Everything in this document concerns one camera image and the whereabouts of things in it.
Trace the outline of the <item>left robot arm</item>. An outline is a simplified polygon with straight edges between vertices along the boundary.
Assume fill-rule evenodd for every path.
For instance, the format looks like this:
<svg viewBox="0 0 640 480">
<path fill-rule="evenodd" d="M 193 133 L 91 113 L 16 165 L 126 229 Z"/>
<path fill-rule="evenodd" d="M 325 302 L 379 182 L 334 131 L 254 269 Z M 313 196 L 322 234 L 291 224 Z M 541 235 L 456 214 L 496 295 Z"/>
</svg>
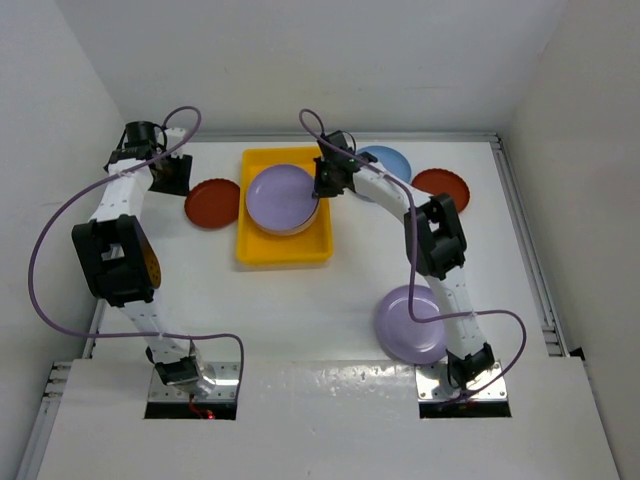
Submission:
<svg viewBox="0 0 640 480">
<path fill-rule="evenodd" d="M 188 195 L 192 158 L 167 152 L 183 135 L 149 121 L 128 123 L 105 167 L 114 179 L 90 220 L 73 227 L 72 241 L 89 290 L 144 334 L 162 383 L 203 398 L 215 388 L 215 373 L 193 341 L 169 336 L 160 312 L 159 260 L 139 221 L 148 192 Z"/>
</svg>

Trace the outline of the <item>purple plate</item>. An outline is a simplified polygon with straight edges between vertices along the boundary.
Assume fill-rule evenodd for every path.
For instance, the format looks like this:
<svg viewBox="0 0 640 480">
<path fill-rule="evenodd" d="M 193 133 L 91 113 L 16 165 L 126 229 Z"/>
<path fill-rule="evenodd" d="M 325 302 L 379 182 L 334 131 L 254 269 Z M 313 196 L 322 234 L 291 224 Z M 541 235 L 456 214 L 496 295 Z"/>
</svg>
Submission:
<svg viewBox="0 0 640 480">
<path fill-rule="evenodd" d="M 442 321 L 415 322 L 409 315 L 409 286 L 397 287 L 378 303 L 374 313 L 376 338 L 390 357 L 413 365 L 430 365 L 446 355 Z"/>
<path fill-rule="evenodd" d="M 260 172 L 249 184 L 246 208 L 255 224 L 288 229 L 317 215 L 314 178 L 301 167 L 278 164 Z"/>
</svg>

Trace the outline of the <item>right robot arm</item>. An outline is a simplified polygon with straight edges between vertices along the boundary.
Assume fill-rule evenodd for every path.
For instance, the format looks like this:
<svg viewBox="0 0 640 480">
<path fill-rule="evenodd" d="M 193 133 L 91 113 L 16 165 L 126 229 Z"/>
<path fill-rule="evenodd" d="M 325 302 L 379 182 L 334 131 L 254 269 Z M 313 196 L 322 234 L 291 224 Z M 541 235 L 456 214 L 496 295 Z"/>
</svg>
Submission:
<svg viewBox="0 0 640 480">
<path fill-rule="evenodd" d="M 374 156 L 356 155 L 342 131 L 319 134 L 316 140 L 321 149 L 321 157 L 315 160 L 316 196 L 332 198 L 348 189 L 402 223 L 411 274 L 428 282 L 443 316 L 448 382 L 464 391 L 494 365 L 494 355 L 466 288 L 467 241 L 453 199 L 416 190 Z"/>
</svg>

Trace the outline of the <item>blue plate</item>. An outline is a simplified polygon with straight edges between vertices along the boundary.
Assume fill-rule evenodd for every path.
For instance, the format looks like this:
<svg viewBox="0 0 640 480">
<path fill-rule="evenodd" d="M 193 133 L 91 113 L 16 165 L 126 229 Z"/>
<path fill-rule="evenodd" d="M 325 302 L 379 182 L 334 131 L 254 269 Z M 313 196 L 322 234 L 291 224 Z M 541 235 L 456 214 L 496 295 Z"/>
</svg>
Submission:
<svg viewBox="0 0 640 480">
<path fill-rule="evenodd" d="M 396 149 L 383 145 L 369 145 L 356 151 L 357 155 L 365 153 L 373 155 L 386 170 L 400 180 L 405 183 L 411 182 L 412 167 L 407 158 Z"/>
</svg>

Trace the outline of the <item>peach plate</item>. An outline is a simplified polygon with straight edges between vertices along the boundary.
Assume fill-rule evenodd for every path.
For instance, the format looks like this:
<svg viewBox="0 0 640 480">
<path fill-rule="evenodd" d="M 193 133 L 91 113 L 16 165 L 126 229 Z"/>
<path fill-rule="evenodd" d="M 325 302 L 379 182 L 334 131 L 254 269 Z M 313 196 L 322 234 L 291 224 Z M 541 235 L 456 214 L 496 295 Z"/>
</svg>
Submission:
<svg viewBox="0 0 640 480">
<path fill-rule="evenodd" d="M 316 221 L 316 215 L 309 217 L 305 222 L 303 222 L 302 224 L 293 227 L 293 228 L 288 228 L 288 229 L 272 229 L 272 228 L 267 228 L 259 223 L 256 224 L 256 226 L 263 232 L 265 232 L 266 234 L 269 235 L 275 235 L 275 236 L 282 236 L 282 237 L 286 237 L 286 236 L 293 236 L 293 235 L 297 235 L 299 233 L 302 233 L 306 230 L 308 230 Z"/>
</svg>

